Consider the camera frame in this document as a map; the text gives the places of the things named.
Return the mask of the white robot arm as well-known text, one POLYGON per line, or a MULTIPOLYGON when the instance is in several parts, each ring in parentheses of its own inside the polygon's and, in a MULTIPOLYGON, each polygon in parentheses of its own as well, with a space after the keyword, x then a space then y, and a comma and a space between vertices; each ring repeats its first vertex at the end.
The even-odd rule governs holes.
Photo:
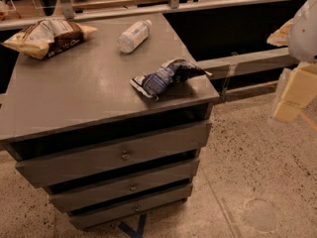
POLYGON ((307 0, 290 26, 289 54, 299 60, 279 77, 271 118, 291 122, 317 96, 317 0, 307 0))

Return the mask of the tan bag behind arm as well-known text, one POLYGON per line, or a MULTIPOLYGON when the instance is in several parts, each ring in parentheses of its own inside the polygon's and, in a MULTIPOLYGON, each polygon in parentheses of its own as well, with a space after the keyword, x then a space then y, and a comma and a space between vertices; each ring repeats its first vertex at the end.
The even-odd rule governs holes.
POLYGON ((266 42, 276 47, 287 47, 289 43, 289 33, 293 20, 285 22, 279 29, 269 35, 266 42))

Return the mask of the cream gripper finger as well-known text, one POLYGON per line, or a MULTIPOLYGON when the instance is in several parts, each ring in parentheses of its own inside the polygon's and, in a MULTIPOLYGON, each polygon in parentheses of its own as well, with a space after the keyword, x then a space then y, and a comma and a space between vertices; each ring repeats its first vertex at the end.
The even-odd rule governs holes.
POLYGON ((317 96, 317 63, 301 62, 279 77, 271 118, 291 122, 317 96))

